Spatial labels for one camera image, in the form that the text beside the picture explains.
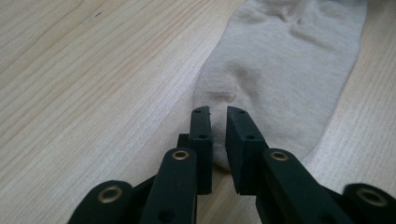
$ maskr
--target wood grain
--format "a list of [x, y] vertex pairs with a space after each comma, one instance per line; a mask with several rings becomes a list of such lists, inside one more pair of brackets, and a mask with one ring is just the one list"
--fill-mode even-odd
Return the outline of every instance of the wood grain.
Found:
[[[243, 2], [0, 1], [0, 223], [65, 223], [97, 184], [154, 175], [188, 131], [199, 69]], [[304, 162], [332, 189], [364, 181], [396, 196], [395, 11], [370, 2], [325, 156]], [[229, 175], [215, 170], [214, 182], [198, 223], [260, 223]]]

